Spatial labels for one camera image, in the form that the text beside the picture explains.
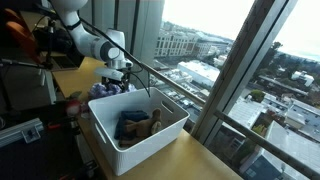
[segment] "equipment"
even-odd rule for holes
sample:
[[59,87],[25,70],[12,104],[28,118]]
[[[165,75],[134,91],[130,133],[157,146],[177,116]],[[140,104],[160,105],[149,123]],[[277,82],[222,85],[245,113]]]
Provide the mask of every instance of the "equipment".
[[10,143],[24,139],[26,143],[40,139],[39,131],[43,125],[39,118],[18,124],[0,131],[0,148]]
[[[73,38],[77,49],[84,56],[93,57],[106,62],[106,68],[97,68],[95,73],[108,78],[112,83],[126,82],[123,71],[133,66],[132,62],[125,58],[124,52],[104,37],[95,36],[87,32],[77,14],[88,0],[50,0],[57,16]],[[119,46],[125,46],[124,33],[108,29],[106,35]]]

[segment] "stuffed toy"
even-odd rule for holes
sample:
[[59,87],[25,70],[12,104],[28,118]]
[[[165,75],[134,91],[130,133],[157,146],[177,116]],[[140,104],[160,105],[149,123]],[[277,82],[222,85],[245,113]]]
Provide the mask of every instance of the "stuffed toy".
[[119,146],[133,146],[140,141],[148,138],[149,136],[159,132],[161,130],[161,110],[155,109],[152,112],[152,117],[150,119],[141,120],[135,122],[132,120],[125,121],[125,132],[135,133],[135,138],[131,140],[120,139]]

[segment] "toy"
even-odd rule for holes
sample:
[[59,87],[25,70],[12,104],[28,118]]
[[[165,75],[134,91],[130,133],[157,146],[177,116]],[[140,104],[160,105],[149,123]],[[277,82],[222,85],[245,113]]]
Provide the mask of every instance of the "toy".
[[78,97],[81,95],[81,91],[76,91],[72,93],[69,97],[66,98],[66,113],[69,117],[74,117],[80,112],[80,101],[78,100]]
[[120,147],[133,146],[159,132],[161,130],[161,110],[158,108],[155,109],[152,112],[152,117],[150,119],[141,120],[139,122],[126,120],[125,123],[125,132],[135,133],[136,137],[132,140],[120,139]]

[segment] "blue cloth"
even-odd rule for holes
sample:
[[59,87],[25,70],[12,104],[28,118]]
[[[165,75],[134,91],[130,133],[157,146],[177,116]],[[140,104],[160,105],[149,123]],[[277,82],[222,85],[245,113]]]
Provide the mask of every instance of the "blue cloth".
[[125,132],[125,121],[132,120],[134,122],[139,122],[141,120],[149,119],[149,115],[144,111],[122,111],[119,117],[119,121],[116,126],[116,132],[114,134],[114,138],[119,140],[120,138],[124,138],[127,140],[132,140],[135,138],[135,133],[126,133]]

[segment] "city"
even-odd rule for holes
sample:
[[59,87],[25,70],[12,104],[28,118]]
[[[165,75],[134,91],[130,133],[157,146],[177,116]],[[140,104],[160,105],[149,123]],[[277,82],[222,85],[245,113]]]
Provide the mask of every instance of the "city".
[[[163,22],[154,68],[207,100],[232,44],[228,38]],[[320,64],[281,52],[281,46],[274,42],[270,47],[229,116],[316,169],[320,162]],[[190,132],[202,107],[153,76],[150,84],[190,113],[184,127]],[[262,163],[268,165],[270,178],[306,179],[226,123],[209,150],[247,179],[265,175],[259,168]]]

